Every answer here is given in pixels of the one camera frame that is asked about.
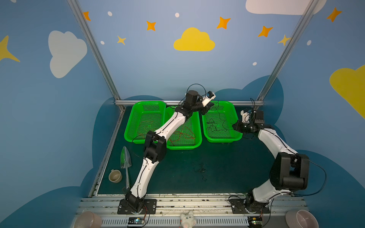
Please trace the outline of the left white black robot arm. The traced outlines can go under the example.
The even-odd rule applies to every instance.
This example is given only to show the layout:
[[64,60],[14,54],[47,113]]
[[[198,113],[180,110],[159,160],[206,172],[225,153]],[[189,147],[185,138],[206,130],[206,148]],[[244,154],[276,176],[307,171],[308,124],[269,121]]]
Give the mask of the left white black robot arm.
[[132,209],[132,212],[141,212],[146,207],[144,205],[144,198],[147,193],[147,187],[154,170],[166,155],[168,139],[193,113],[207,114],[211,107],[214,106],[212,100],[215,98],[216,94],[212,91],[208,91],[204,96],[199,95],[195,90],[187,91],[185,100],[175,108],[172,117],[157,130],[149,131],[146,134],[140,172],[133,187],[125,195],[125,201]]

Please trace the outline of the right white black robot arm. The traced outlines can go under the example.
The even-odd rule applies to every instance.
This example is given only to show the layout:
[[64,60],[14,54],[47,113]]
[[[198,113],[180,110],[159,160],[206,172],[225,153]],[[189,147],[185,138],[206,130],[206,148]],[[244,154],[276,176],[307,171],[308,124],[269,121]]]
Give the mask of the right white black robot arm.
[[304,190],[309,182],[309,158],[292,149],[277,134],[276,130],[265,124],[263,111],[242,110],[242,119],[233,124],[233,129],[243,134],[253,134],[262,141],[274,157],[269,179],[250,191],[244,207],[248,213],[263,210],[277,196]]

